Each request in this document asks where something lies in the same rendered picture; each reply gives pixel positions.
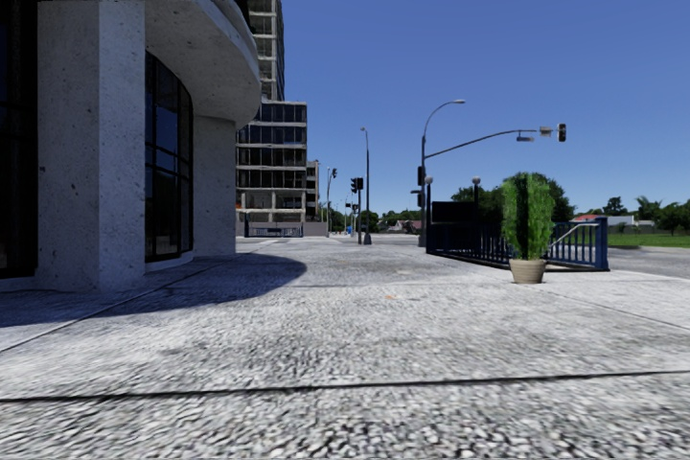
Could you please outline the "traffic light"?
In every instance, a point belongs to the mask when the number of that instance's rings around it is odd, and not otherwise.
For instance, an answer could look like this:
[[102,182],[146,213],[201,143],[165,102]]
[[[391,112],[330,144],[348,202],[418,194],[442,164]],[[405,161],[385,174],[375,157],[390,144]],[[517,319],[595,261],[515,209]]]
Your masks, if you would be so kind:
[[357,197],[357,202],[353,202],[351,205],[351,208],[354,212],[355,216],[355,225],[356,225],[356,230],[355,232],[357,233],[357,242],[361,243],[362,242],[362,237],[361,237],[361,223],[360,223],[360,211],[361,211],[361,191],[363,189],[363,178],[362,177],[354,177],[351,179],[351,191],[353,194]]
[[330,191],[331,191],[332,181],[337,176],[337,168],[328,168],[327,173],[328,173],[328,178],[327,178],[327,192],[326,192],[326,199],[327,199],[327,202],[326,202],[326,217],[327,217],[326,237],[328,238],[331,235],[331,228],[332,228]]
[[550,126],[541,126],[539,129],[531,129],[531,128],[519,128],[519,129],[511,129],[511,130],[505,130],[505,131],[499,131],[497,133],[489,134],[471,141],[468,141],[463,144],[459,144],[456,146],[453,146],[448,149],[443,149],[439,150],[436,152],[433,152],[431,154],[426,154],[426,131],[428,124],[432,118],[432,116],[445,107],[446,105],[449,104],[464,104],[466,101],[463,99],[456,99],[452,101],[448,101],[445,103],[442,103],[441,105],[437,106],[428,116],[426,122],[425,122],[425,127],[422,135],[422,141],[421,141],[421,165],[418,167],[418,185],[420,186],[420,190],[418,190],[419,193],[419,198],[422,200],[420,204],[420,209],[421,209],[421,235],[419,236],[418,239],[418,246],[419,247],[426,247],[426,240],[427,240],[427,225],[428,225],[428,218],[427,218],[427,213],[429,211],[430,207],[430,199],[426,196],[426,185],[431,183],[431,177],[426,174],[426,160],[427,158],[431,158],[437,155],[440,155],[442,153],[446,153],[451,150],[456,150],[460,149],[464,146],[477,143],[492,137],[500,136],[500,135],[505,135],[505,134],[511,134],[511,133],[522,133],[523,131],[526,132],[533,132],[533,133],[539,133],[540,136],[552,136],[553,132],[556,132],[558,135],[558,141],[559,142],[565,142],[566,141],[566,130],[567,126],[564,123],[559,123],[555,128],[550,127]]

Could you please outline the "grey street lamp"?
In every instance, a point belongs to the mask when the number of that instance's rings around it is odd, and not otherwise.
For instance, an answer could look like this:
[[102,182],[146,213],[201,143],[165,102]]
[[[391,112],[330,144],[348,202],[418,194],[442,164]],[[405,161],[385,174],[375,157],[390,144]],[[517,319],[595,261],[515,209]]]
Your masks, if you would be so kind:
[[370,147],[369,147],[369,134],[365,126],[362,126],[360,130],[365,135],[366,142],[366,174],[364,178],[365,194],[366,194],[366,220],[365,220],[365,236],[363,238],[364,245],[371,245],[372,239],[370,234]]

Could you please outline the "trees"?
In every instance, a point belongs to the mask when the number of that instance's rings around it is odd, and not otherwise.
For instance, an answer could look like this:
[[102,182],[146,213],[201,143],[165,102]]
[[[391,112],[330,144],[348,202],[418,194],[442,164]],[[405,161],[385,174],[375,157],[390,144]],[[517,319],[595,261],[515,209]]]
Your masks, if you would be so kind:
[[332,232],[346,233],[351,230],[356,231],[357,224],[352,223],[352,220],[358,217],[361,217],[362,229],[368,226],[371,233],[418,234],[422,227],[421,213],[419,211],[406,210],[400,213],[388,211],[379,216],[375,212],[367,215],[366,211],[363,210],[360,215],[355,214],[353,218],[348,210],[345,213],[341,213],[338,210],[331,209],[329,214],[326,211],[323,211],[323,214],[325,217],[330,218]]
[[[534,175],[539,180],[545,182],[549,187],[549,193],[554,200],[552,220],[554,222],[570,221],[574,216],[575,207],[570,204],[569,199],[564,195],[564,189],[554,179],[548,178],[544,174],[534,172]],[[473,186],[459,188],[458,191],[450,197],[450,199],[458,202],[473,202]],[[503,196],[500,186],[486,190],[482,185],[479,185],[477,200],[479,216],[482,221],[501,223]]]
[[592,210],[587,214],[606,216],[632,215],[639,220],[653,220],[655,227],[627,226],[619,224],[609,226],[609,231],[615,234],[669,234],[675,236],[690,235],[690,199],[685,202],[671,202],[663,204],[661,201],[652,201],[644,195],[636,199],[637,210],[629,211],[621,204],[619,197],[613,197],[603,210]]

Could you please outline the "grey concrete building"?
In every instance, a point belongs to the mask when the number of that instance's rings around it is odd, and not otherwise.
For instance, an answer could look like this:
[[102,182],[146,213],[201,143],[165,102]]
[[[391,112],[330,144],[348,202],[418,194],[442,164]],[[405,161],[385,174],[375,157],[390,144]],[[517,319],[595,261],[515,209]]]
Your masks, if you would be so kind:
[[323,220],[319,203],[319,167],[320,163],[317,160],[307,162],[304,233],[308,237],[327,236],[326,222]]

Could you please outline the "glass and concrete tower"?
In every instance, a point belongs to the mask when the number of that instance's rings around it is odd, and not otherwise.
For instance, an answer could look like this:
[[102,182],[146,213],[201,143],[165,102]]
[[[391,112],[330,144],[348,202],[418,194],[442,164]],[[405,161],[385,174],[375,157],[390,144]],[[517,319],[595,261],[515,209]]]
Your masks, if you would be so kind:
[[236,212],[243,223],[301,224],[307,212],[307,105],[285,97],[282,0],[248,0],[261,102],[237,133]]

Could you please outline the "dark stairway railing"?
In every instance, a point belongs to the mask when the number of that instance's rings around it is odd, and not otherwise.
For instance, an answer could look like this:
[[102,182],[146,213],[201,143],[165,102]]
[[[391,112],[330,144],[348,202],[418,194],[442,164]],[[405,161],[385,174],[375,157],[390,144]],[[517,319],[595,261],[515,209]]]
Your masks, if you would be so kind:
[[[450,201],[425,207],[425,248],[484,265],[507,267],[514,247],[502,234],[502,192],[485,191],[476,176]],[[605,217],[552,222],[541,258],[552,265],[580,271],[607,271],[608,219]]]

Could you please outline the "potted green shrub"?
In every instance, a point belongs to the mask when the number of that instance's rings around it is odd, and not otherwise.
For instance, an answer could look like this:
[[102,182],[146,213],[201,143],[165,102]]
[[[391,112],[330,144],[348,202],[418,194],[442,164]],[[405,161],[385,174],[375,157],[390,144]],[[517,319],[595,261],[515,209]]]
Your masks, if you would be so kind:
[[507,245],[509,267],[516,284],[540,284],[543,258],[554,224],[554,199],[546,180],[533,172],[519,172],[501,185],[501,233]]

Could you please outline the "pale concrete building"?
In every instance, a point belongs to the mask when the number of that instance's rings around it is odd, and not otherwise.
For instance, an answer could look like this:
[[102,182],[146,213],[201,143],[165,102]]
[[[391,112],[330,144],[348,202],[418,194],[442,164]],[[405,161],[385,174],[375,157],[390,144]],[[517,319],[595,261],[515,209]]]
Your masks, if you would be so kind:
[[247,0],[0,0],[0,291],[231,254],[260,90]]

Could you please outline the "white low building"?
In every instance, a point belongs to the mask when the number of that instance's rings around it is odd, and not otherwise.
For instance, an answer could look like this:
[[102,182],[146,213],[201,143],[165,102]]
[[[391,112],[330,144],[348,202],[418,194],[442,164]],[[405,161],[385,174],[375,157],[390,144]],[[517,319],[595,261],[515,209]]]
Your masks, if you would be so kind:
[[[596,219],[602,218],[603,215],[592,215],[584,214],[580,215],[572,220],[572,222],[590,222]],[[627,226],[649,226],[655,227],[655,222],[653,220],[639,220],[632,215],[628,216],[606,216],[608,221],[608,226],[617,226],[619,224],[625,224]]]

